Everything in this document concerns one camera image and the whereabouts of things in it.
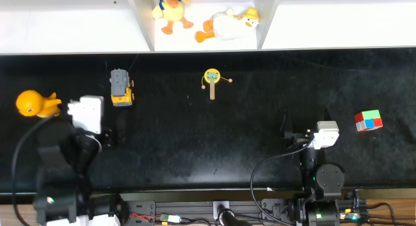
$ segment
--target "toy truck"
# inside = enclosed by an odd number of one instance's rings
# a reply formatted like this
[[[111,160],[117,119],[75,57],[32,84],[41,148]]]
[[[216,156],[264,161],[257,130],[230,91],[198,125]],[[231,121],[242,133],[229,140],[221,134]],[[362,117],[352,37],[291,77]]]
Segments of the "toy truck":
[[[131,106],[135,100],[133,87],[135,83],[124,69],[111,71],[111,101],[116,107]]]

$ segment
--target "rubik's cube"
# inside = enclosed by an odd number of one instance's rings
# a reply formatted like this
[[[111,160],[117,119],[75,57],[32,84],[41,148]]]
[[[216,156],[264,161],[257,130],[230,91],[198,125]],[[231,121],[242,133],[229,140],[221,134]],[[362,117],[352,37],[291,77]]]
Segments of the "rubik's cube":
[[[369,131],[383,127],[382,118],[378,110],[360,112],[356,114],[357,131]]]

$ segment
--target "duck beak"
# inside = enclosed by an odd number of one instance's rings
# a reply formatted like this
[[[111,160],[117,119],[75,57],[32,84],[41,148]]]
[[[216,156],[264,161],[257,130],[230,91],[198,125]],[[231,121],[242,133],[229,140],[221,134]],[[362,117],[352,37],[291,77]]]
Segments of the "duck beak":
[[[176,8],[178,2],[179,2],[178,0],[168,0],[168,5],[171,6],[172,8]]]

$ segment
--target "black tabletop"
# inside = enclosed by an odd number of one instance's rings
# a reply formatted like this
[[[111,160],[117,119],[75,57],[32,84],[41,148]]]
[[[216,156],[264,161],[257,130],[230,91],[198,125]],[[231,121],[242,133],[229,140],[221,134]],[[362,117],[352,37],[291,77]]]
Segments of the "black tabletop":
[[[414,49],[3,56],[0,191],[10,191],[16,142],[39,120],[16,110],[24,90],[56,92],[63,108],[82,95],[104,96],[103,126],[124,128],[126,141],[93,162],[97,191],[247,188],[258,162],[289,151],[279,137],[285,108],[298,131],[315,128],[329,110],[340,137],[324,152],[346,171],[347,188],[416,187],[415,66]],[[130,67],[136,103],[113,107],[110,70]],[[233,79],[215,85],[214,101],[201,89],[209,68]],[[384,127],[358,133],[354,115],[374,109]],[[32,144],[19,157],[19,192],[35,190],[40,158]],[[300,189],[294,160],[266,163],[255,185]]]

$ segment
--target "stuffed duck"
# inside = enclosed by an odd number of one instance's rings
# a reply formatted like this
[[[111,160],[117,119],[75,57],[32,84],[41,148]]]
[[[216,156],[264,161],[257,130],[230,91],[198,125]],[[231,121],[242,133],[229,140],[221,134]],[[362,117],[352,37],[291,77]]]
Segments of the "stuffed duck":
[[[182,22],[183,28],[189,29],[194,24],[187,21],[184,17],[185,7],[183,3],[189,4],[190,0],[159,0],[159,4],[153,9],[151,13],[153,18],[164,18],[168,21],[168,25],[162,28],[162,32],[165,34],[172,34],[174,32],[174,23],[177,21]]]
[[[203,23],[203,30],[195,34],[197,42],[202,43],[208,38],[218,38],[220,40],[231,40],[250,34],[259,24],[257,10],[250,7],[242,16],[234,15],[234,11],[229,9],[226,13],[219,13]]]

